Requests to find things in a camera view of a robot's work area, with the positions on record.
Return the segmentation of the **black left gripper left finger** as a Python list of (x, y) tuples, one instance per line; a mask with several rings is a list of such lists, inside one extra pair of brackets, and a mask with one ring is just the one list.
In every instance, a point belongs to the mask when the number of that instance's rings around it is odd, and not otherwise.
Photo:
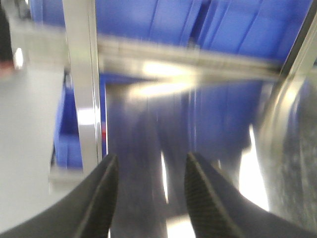
[(118, 157), (107, 155), (62, 200), (2, 238), (106, 238), (118, 194)]

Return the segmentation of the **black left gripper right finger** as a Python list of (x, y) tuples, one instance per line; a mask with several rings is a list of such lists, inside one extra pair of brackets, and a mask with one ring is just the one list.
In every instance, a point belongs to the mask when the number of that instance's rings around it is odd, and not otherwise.
[(188, 153), (187, 210), (198, 238), (315, 238), (245, 198), (200, 154)]

